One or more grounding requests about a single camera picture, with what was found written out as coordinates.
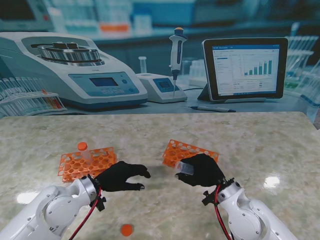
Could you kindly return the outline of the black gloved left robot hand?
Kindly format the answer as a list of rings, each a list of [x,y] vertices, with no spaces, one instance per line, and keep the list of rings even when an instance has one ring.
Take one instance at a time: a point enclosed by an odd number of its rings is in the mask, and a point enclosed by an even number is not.
[[[94,180],[99,183],[101,190],[106,192],[144,190],[145,186],[141,183],[127,182],[129,178],[135,176],[151,178],[147,167],[144,165],[119,161],[100,173]]]

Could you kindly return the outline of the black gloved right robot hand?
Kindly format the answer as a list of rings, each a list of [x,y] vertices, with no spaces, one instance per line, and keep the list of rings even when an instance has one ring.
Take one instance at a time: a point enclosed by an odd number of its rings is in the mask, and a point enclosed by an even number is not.
[[[175,174],[175,177],[192,187],[212,187],[225,179],[225,175],[215,160],[204,153],[184,158],[181,162],[193,167],[193,175],[179,172]]]

